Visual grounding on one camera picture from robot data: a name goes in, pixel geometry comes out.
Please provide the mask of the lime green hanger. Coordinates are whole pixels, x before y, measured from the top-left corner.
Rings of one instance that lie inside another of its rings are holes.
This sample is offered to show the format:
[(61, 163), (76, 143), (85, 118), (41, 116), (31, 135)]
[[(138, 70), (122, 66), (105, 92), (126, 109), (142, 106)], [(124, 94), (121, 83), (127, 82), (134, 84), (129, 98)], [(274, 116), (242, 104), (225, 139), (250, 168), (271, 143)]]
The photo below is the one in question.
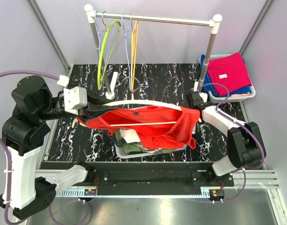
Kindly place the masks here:
[[(111, 29), (114, 27), (116, 27), (117, 33), (116, 33), (115, 39), (113, 41), (113, 45), (112, 45), (111, 49), (109, 50), (108, 56), (106, 57), (106, 61), (103, 63), (103, 57), (104, 57), (104, 53), (105, 53), (105, 49), (106, 49), (108, 36), (109, 36)], [(110, 57), (112, 56), (112, 52), (113, 52), (113, 49), (115, 47), (116, 41), (118, 39), (118, 35), (120, 33), (120, 30), (121, 30), (121, 22), (118, 20), (112, 21), (105, 30), (102, 44), (101, 44), (100, 51), (99, 51), (98, 73), (97, 73), (98, 90), (101, 90), (102, 82), (103, 82), (103, 79), (104, 79), (105, 74), (106, 74), (105, 69), (102, 67), (105, 67), (105, 66), (107, 67), (109, 64), (109, 60), (110, 60)]]

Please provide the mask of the yellow hanger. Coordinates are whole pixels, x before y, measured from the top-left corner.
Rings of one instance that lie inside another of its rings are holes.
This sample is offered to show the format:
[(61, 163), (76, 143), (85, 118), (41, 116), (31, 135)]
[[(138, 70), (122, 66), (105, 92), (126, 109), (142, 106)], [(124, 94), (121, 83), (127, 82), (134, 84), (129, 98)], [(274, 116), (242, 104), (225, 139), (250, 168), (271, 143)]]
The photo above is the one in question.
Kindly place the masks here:
[(134, 83), (135, 83), (135, 70), (136, 70), (136, 55), (137, 55), (137, 42), (138, 42), (138, 31), (139, 31), (139, 21), (136, 20), (134, 25), (131, 26), (131, 92), (135, 91)]

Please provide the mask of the pink tank top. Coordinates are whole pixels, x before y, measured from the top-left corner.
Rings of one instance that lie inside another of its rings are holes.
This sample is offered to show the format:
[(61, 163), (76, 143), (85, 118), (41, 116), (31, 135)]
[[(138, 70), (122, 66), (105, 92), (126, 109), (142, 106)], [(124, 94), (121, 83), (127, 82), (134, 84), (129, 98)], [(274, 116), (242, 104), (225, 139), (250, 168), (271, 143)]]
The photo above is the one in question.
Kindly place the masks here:
[(138, 143), (141, 141), (137, 132), (133, 129), (120, 128), (120, 135), (126, 143)]

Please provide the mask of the white wooden hanger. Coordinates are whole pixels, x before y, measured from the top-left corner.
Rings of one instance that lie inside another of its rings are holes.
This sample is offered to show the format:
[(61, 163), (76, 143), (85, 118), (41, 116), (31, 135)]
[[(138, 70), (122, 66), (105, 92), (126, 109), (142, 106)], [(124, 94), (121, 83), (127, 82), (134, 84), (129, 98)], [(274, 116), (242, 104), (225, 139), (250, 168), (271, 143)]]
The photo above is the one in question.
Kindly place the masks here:
[[(118, 106), (120, 105), (127, 105), (127, 104), (135, 104), (135, 105), (152, 105), (152, 106), (157, 106), (157, 107), (164, 107), (172, 110), (177, 110), (177, 111), (183, 111), (183, 108), (174, 104), (169, 104), (169, 103), (164, 103), (164, 102), (159, 102), (159, 101), (153, 101), (153, 100), (122, 100), (122, 101), (114, 101), (111, 99), (110, 103), (103, 104), (106, 106), (115, 106), (115, 109), (117, 109)], [(84, 111), (83, 115), (78, 116), (84, 117), (85, 121), (88, 121), (90, 119), (87, 118), (87, 109)]]

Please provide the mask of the light blue wire hanger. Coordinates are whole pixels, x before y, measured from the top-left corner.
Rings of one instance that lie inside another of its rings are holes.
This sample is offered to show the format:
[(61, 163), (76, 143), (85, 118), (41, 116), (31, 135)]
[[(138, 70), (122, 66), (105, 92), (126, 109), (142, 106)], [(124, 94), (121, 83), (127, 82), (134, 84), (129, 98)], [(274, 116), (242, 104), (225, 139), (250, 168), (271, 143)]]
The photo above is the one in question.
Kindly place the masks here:
[(105, 61), (104, 61), (104, 56), (101, 55), (101, 48), (102, 48), (102, 40), (101, 40), (101, 38), (102, 38), (103, 33), (106, 32), (106, 30), (100, 31), (99, 26), (98, 26), (98, 22), (96, 21), (96, 19), (97, 19), (97, 13), (98, 13), (98, 11), (95, 10), (95, 11), (94, 11), (94, 20), (95, 20), (95, 28), (96, 28), (96, 32), (97, 32), (97, 36), (98, 36), (98, 46), (96, 47), (96, 49), (97, 49), (97, 51), (98, 51), (99, 59), (100, 59), (100, 58), (102, 59), (101, 69), (104, 69), (104, 68), (105, 68)]

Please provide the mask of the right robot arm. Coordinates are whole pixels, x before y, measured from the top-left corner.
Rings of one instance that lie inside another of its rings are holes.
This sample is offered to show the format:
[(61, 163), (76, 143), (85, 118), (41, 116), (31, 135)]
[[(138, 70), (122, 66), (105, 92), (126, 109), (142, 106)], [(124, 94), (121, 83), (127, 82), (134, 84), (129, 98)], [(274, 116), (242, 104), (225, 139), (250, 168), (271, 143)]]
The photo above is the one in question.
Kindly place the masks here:
[(203, 122), (211, 124), (227, 137), (227, 156), (214, 162), (206, 174), (210, 185), (218, 185), (228, 173), (263, 166), (266, 150), (258, 124), (231, 117), (214, 103), (204, 101), (197, 91), (187, 94), (186, 99), (190, 109), (200, 112)]

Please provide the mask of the red tank top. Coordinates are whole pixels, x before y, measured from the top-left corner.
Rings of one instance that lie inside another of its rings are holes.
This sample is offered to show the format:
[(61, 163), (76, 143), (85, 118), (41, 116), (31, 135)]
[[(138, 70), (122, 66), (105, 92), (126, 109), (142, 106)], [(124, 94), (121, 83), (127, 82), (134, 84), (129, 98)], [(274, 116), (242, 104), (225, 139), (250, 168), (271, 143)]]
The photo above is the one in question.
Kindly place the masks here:
[(182, 107), (175, 110), (150, 105), (139, 109), (116, 109), (84, 122), (88, 128), (107, 130), (113, 135), (119, 128), (136, 131), (143, 147), (177, 149), (184, 145), (196, 147), (192, 131), (200, 118), (200, 112)]

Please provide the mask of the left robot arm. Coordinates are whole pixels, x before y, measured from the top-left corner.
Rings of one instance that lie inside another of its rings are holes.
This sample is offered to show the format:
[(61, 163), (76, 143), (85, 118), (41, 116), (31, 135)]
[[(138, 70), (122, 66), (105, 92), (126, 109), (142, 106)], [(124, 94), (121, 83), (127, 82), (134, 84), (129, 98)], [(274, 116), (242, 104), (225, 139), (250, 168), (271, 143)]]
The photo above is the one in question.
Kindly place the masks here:
[(88, 186), (95, 180), (95, 168), (85, 162), (54, 176), (35, 176), (41, 147), (50, 132), (47, 121), (77, 116), (88, 122), (114, 110), (108, 101), (93, 97), (79, 86), (65, 88), (54, 97), (46, 77), (44, 73), (25, 72), (11, 93), (15, 108), (0, 136), (7, 162), (0, 207), (12, 210), (19, 221), (48, 208), (56, 195), (70, 186), (78, 183)]

